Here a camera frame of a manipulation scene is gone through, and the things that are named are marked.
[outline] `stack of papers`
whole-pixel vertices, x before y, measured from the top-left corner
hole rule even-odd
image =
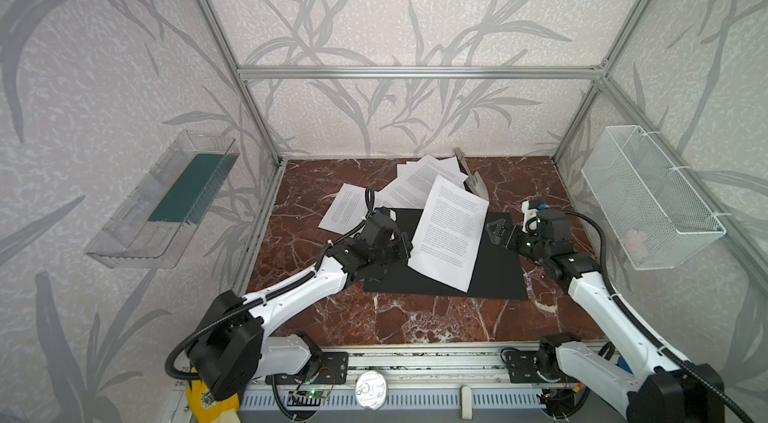
[[[411,235],[408,266],[466,292],[475,268],[488,202],[464,189],[467,175],[456,158],[424,156],[397,166],[397,178],[376,192],[375,208],[423,209]],[[320,227],[345,234],[366,216],[365,189],[344,184]]]

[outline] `silver can lid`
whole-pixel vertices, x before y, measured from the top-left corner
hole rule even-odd
[[[386,400],[386,380],[378,371],[366,371],[355,383],[355,398],[360,406],[379,409]]]

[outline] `red marble tabletop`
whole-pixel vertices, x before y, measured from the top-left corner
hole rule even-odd
[[[538,197],[571,208],[557,170],[545,156],[468,158],[488,188],[488,211],[521,219],[521,203]],[[405,159],[291,160],[261,245],[249,291],[278,283],[312,265],[335,233],[320,229],[322,215],[345,182],[383,188]],[[576,219],[574,242],[594,255]],[[603,337],[589,315],[543,274],[521,259],[528,301],[365,293],[362,283],[320,300],[281,326],[275,335],[306,332],[317,344],[375,345],[416,342],[528,341],[558,332]]]

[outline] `wallpaper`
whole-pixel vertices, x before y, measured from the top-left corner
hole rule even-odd
[[[158,421],[274,167],[192,0],[0,0],[0,421]],[[240,158],[174,269],[84,255],[182,129]]]
[[[586,80],[264,80],[250,86],[295,157],[551,155]]]
[[[611,74],[763,248],[766,6],[768,0],[656,0]],[[574,205],[606,228],[580,171],[604,127],[627,123],[601,96],[558,164]],[[768,298],[725,243],[676,269],[639,272],[609,233],[608,264],[620,291],[693,361],[712,364],[753,418],[764,415]]]
[[[634,1],[211,0],[241,66],[591,66]],[[250,85],[289,156],[448,154],[455,146],[508,156],[552,154],[586,82]]]

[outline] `white wire mesh basket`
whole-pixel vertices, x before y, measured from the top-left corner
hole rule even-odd
[[[674,268],[725,234],[640,126],[607,126],[581,173],[636,269]]]

